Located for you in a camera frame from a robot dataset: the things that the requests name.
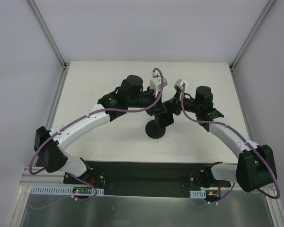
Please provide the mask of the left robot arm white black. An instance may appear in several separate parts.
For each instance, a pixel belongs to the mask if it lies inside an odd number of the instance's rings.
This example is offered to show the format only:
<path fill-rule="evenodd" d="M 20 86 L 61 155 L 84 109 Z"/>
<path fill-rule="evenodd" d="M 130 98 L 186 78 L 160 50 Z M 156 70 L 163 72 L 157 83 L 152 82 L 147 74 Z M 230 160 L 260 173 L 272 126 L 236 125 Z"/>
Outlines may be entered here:
<path fill-rule="evenodd" d="M 49 173 L 64 171 L 74 176 L 80 184 L 90 181 L 92 171 L 84 159 L 68 154 L 66 148 L 91 130 L 109 123 L 126 113 L 147 111 L 153 115 L 161 102 L 163 88 L 167 80 L 152 73 L 150 84 L 143 90 L 143 80 L 129 75 L 114 91 L 104 95 L 89 110 L 70 122 L 46 129 L 44 126 L 35 132 L 35 157 Z"/>

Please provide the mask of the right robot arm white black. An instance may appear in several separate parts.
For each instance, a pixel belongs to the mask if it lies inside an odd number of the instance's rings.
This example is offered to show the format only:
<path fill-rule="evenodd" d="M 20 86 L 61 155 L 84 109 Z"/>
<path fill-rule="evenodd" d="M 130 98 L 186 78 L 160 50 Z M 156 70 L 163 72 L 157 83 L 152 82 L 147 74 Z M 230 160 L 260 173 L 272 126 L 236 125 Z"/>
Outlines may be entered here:
<path fill-rule="evenodd" d="M 174 85 L 176 94 L 165 103 L 172 115 L 194 113 L 194 122 L 216 136 L 235 155 L 237 163 L 215 162 L 208 164 L 194 177 L 195 183 L 209 188 L 220 181 L 238 183 L 245 192 L 277 183 L 277 173 L 272 149 L 244 138 L 232 127 L 224 115 L 213 106 L 211 88 L 199 86 L 195 97 L 186 93 L 186 83 L 179 80 Z"/>

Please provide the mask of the black phone stand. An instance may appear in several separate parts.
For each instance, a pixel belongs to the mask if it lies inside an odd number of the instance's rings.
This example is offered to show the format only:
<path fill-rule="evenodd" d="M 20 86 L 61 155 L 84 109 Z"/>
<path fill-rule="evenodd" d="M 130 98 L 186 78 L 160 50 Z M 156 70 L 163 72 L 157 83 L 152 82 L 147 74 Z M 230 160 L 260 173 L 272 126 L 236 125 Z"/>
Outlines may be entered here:
<path fill-rule="evenodd" d="M 152 139 L 160 139 L 165 135 L 166 128 L 160 126 L 158 117 L 155 116 L 153 120 L 146 124 L 145 132 L 147 136 Z"/>

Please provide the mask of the black smartphone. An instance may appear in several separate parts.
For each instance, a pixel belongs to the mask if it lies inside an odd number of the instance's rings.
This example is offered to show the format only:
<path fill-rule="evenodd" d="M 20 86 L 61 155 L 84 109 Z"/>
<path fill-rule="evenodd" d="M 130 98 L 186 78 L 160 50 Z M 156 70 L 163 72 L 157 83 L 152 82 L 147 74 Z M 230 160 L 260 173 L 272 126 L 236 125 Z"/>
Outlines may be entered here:
<path fill-rule="evenodd" d="M 158 114 L 157 119 L 161 128 L 166 128 L 174 123 L 173 113 L 171 111 Z"/>

